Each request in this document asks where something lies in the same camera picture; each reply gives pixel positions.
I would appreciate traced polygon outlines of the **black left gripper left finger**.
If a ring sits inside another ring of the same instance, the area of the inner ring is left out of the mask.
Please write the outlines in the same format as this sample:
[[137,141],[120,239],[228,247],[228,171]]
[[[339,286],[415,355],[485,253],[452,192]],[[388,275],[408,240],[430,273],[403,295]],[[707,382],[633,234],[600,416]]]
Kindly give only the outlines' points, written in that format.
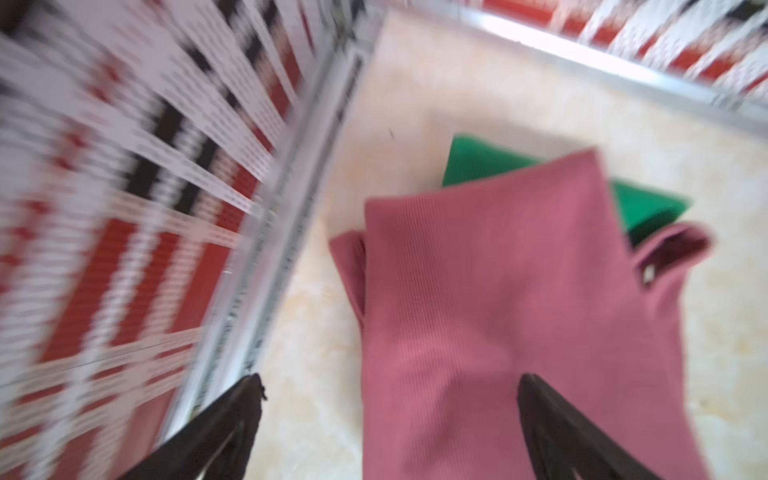
[[259,374],[241,378],[124,479],[242,479],[267,400]]

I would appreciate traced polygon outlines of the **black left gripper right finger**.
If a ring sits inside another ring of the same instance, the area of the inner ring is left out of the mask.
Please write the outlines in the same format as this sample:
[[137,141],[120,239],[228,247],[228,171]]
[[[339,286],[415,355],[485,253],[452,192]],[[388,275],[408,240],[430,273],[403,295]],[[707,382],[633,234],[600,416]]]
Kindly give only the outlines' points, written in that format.
[[656,479],[543,378],[517,387],[520,423],[538,479]]

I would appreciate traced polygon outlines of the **maroon tank top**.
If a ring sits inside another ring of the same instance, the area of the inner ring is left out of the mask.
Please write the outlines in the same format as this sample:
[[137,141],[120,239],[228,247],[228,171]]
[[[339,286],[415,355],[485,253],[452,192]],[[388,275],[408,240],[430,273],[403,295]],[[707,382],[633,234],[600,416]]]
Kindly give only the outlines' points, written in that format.
[[329,247],[361,330],[365,478],[532,478],[529,373],[654,474],[708,477],[680,311],[701,226],[633,246],[592,150],[364,215]]

